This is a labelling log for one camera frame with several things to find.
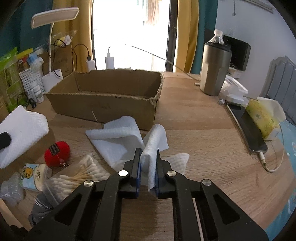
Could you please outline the white foam sheet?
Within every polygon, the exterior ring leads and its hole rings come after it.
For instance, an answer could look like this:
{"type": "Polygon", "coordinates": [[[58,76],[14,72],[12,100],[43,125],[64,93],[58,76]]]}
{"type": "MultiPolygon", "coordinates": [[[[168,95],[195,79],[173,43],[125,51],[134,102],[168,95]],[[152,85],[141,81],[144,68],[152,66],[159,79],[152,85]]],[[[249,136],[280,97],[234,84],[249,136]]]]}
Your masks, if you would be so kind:
{"type": "Polygon", "coordinates": [[[49,132],[49,127],[43,114],[27,111],[20,105],[1,122],[1,133],[3,132],[10,135],[11,143],[1,150],[2,169],[44,137],[49,132]]]}
{"type": "Polygon", "coordinates": [[[147,186],[149,193],[156,194],[157,152],[169,148],[166,130],[162,125],[155,124],[142,137],[135,119],[122,116],[104,124],[102,129],[86,130],[85,134],[115,171],[122,170],[125,162],[133,159],[135,149],[140,148],[141,185],[147,186]]]}

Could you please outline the grey sock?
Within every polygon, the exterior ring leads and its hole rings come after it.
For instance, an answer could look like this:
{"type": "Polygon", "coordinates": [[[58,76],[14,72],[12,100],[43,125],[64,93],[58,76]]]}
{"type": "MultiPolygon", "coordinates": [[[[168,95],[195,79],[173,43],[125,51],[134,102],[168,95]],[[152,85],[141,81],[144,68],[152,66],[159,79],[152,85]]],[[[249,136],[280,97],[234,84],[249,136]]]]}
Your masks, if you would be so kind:
{"type": "Polygon", "coordinates": [[[39,223],[56,206],[57,202],[51,195],[46,195],[43,192],[39,193],[35,198],[32,212],[28,217],[31,227],[34,227],[37,223],[39,223]]]}

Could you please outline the black cylindrical device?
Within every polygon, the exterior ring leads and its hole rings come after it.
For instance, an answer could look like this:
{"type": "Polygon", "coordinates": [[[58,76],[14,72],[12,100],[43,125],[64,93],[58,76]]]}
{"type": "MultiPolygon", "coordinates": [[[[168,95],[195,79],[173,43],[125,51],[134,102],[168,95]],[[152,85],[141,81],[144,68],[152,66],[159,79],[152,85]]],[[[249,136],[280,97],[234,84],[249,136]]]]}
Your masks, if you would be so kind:
{"type": "Polygon", "coordinates": [[[32,109],[36,108],[37,104],[36,104],[36,102],[34,101],[33,98],[30,98],[30,99],[29,99],[29,103],[30,103],[32,109]]]}

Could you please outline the cartoon duck tissue pack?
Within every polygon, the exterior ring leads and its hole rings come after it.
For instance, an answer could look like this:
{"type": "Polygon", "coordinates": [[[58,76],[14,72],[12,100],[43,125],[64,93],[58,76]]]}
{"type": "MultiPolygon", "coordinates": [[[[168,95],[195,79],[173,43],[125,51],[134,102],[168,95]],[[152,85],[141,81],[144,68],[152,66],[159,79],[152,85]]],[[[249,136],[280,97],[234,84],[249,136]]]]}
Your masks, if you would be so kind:
{"type": "Polygon", "coordinates": [[[21,186],[25,190],[42,192],[45,181],[52,176],[46,164],[26,164],[21,173],[21,186]]]}

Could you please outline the bubble wrap bag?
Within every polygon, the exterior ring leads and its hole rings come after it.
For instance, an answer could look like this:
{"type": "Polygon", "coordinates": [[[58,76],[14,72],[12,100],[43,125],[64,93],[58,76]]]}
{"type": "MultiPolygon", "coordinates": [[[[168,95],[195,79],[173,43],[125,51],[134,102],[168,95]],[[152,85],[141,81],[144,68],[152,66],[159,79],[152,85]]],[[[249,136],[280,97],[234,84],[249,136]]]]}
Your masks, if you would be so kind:
{"type": "Polygon", "coordinates": [[[1,184],[1,199],[10,206],[16,206],[23,200],[23,188],[21,186],[21,176],[14,173],[8,181],[1,184]]]}

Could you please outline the white pill bottle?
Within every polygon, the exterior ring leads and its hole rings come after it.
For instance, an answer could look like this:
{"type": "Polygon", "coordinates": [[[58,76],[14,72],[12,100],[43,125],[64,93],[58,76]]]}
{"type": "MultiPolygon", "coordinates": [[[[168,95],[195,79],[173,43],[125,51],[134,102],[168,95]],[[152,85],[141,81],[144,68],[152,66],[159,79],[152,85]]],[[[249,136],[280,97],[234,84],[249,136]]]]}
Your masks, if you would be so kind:
{"type": "Polygon", "coordinates": [[[37,81],[33,81],[30,83],[30,93],[35,102],[37,102],[36,93],[41,90],[37,81]]]}
{"type": "Polygon", "coordinates": [[[44,101],[44,96],[40,86],[37,85],[32,90],[34,91],[34,95],[36,97],[37,102],[42,103],[44,101]]]}

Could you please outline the white pill bottle rear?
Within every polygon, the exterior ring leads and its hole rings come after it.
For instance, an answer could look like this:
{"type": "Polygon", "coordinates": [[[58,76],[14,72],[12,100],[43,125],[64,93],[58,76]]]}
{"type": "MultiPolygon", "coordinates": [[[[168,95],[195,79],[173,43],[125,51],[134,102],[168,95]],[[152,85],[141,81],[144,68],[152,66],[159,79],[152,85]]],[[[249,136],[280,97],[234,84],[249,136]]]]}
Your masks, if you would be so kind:
{"type": "Polygon", "coordinates": [[[37,102],[36,93],[41,90],[37,81],[33,81],[30,83],[30,93],[35,102],[37,102]]]}

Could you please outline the white perforated storage basket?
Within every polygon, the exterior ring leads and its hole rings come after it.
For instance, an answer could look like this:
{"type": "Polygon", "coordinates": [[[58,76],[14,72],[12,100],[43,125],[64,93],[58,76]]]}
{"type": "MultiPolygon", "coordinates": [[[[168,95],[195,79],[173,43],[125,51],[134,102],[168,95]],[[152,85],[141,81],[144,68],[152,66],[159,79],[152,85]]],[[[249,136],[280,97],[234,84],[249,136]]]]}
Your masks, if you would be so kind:
{"type": "Polygon", "coordinates": [[[28,98],[32,98],[32,94],[31,94],[31,87],[30,84],[34,81],[37,82],[37,85],[40,86],[42,93],[45,94],[45,90],[44,90],[44,86],[42,83],[42,77],[43,77],[43,70],[42,68],[40,68],[37,71],[32,71],[31,68],[20,72],[19,73],[19,77],[23,83],[23,88],[25,90],[25,92],[27,93],[28,98]]]}

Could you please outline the white desk lamp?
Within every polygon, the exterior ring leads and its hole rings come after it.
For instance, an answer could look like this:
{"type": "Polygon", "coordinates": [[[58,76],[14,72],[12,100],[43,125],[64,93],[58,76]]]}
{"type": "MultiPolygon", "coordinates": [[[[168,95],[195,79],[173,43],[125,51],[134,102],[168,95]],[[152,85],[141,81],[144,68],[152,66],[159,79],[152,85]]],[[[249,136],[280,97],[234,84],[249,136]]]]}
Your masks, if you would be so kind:
{"type": "Polygon", "coordinates": [[[55,85],[57,85],[62,79],[63,74],[61,69],[52,69],[54,57],[55,57],[55,47],[56,43],[52,43],[52,33],[53,26],[57,22],[71,21],[74,20],[79,14],[78,7],[70,8],[59,8],[52,9],[49,11],[43,11],[34,14],[31,19],[31,28],[35,29],[41,26],[50,25],[49,33],[49,44],[48,44],[48,54],[49,54],[49,73],[42,77],[42,83],[45,93],[48,93],[55,85]]]}

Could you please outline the brown cardboard box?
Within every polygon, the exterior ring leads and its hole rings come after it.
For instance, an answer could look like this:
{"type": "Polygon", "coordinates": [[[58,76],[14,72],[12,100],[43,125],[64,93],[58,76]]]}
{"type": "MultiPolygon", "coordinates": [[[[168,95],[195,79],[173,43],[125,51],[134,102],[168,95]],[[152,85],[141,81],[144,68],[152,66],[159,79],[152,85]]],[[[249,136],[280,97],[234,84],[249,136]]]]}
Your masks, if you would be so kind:
{"type": "Polygon", "coordinates": [[[58,114],[99,123],[122,116],[135,119],[139,129],[153,125],[164,77],[145,70],[92,70],[74,72],[47,94],[58,114]]]}

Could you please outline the black smartphone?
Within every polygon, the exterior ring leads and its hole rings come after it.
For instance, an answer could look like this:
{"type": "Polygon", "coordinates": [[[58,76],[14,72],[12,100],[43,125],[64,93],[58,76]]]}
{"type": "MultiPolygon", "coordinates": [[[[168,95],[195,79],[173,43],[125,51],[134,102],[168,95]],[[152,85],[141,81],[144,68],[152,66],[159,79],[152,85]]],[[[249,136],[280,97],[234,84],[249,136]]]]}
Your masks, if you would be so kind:
{"type": "Polygon", "coordinates": [[[260,129],[243,106],[227,103],[226,109],[234,119],[250,154],[268,151],[260,129]]]}

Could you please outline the yellow tissue pack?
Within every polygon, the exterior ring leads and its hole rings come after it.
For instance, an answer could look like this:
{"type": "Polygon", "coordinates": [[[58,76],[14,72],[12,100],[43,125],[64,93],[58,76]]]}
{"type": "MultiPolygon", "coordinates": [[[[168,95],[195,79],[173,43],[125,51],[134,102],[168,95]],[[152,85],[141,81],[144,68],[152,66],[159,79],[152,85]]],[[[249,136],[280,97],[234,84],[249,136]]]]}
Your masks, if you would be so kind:
{"type": "Polygon", "coordinates": [[[257,97],[250,99],[246,111],[260,129],[264,140],[272,141],[280,133],[280,123],[286,119],[279,102],[274,99],[257,97]]]}

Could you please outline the stainless steel tumbler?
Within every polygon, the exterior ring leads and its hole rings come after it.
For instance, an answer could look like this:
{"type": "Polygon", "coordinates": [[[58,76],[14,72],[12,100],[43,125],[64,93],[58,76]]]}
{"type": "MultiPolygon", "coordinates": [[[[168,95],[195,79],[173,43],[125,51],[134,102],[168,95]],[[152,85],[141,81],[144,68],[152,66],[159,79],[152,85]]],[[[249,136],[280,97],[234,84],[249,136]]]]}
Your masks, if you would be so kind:
{"type": "Polygon", "coordinates": [[[204,45],[200,89],[207,95],[218,96],[231,61],[231,47],[217,43],[204,45]]]}

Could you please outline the grey padded headboard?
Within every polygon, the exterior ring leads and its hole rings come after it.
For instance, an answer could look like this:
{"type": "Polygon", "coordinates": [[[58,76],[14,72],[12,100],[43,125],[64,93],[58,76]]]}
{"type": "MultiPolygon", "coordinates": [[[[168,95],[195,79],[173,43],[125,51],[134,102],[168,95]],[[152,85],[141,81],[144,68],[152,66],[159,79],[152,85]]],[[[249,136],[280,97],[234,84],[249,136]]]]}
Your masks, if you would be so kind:
{"type": "Polygon", "coordinates": [[[287,56],[273,59],[260,94],[278,101],[292,124],[295,124],[295,72],[295,63],[287,56]]]}

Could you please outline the clear plastic water bottle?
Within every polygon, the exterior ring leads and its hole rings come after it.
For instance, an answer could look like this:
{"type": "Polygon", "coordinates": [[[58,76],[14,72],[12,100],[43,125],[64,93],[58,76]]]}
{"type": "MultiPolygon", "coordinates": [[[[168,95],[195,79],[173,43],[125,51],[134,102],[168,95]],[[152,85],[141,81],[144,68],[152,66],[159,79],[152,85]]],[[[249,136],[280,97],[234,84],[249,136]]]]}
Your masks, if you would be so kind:
{"type": "Polygon", "coordinates": [[[214,37],[212,37],[208,43],[224,45],[223,32],[221,30],[215,29],[214,37]]]}

